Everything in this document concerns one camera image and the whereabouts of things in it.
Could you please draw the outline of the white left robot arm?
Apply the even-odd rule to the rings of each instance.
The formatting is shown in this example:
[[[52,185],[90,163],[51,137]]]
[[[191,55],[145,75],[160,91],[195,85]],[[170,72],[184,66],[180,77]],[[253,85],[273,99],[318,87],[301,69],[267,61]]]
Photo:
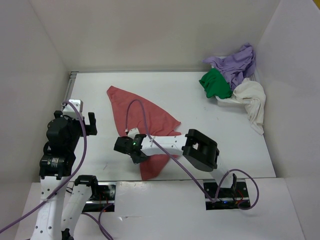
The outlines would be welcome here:
[[[97,135],[95,114],[90,112],[86,125],[81,113],[72,109],[57,110],[48,123],[47,143],[40,160],[40,201],[33,240],[72,240],[83,208],[88,200],[99,196],[100,188],[94,175],[79,175],[71,196],[64,203],[67,186],[73,177],[75,149],[80,137]]]

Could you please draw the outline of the red t shirt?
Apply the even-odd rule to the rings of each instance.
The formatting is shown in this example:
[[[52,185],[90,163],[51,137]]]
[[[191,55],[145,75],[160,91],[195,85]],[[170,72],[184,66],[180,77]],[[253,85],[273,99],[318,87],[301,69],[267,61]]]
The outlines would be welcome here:
[[[109,87],[106,94],[111,103],[117,132],[121,137],[126,135],[125,130],[134,128],[138,128],[141,134],[149,132],[153,136],[181,134],[176,131],[181,122],[151,101],[114,86]]]

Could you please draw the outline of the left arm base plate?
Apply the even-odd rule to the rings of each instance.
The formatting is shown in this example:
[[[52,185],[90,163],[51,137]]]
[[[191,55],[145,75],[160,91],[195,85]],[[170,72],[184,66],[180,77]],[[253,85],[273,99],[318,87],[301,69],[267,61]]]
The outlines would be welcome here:
[[[99,184],[96,180],[76,180],[68,184],[65,213],[113,212],[115,210],[116,185]]]

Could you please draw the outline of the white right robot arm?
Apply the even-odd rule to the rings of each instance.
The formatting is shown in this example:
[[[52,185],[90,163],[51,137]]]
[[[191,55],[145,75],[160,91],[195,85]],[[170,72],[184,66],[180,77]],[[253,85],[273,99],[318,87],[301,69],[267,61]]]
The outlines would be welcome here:
[[[237,190],[237,177],[228,174],[227,168],[218,161],[220,151],[218,144],[196,129],[189,129],[185,135],[148,136],[140,134],[137,128],[129,131],[127,136],[118,137],[115,151],[129,155],[134,164],[149,160],[152,156],[183,156],[197,170],[208,172],[219,184],[220,193],[229,197]]]

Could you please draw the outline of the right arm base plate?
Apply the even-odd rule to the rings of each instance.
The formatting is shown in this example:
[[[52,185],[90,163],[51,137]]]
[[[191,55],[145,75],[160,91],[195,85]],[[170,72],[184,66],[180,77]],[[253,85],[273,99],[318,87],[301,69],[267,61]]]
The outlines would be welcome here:
[[[235,191],[229,188],[221,188],[215,203],[212,203],[205,196],[205,207],[207,211],[238,209],[238,204],[245,209],[251,206],[247,184],[244,179],[236,183]]]

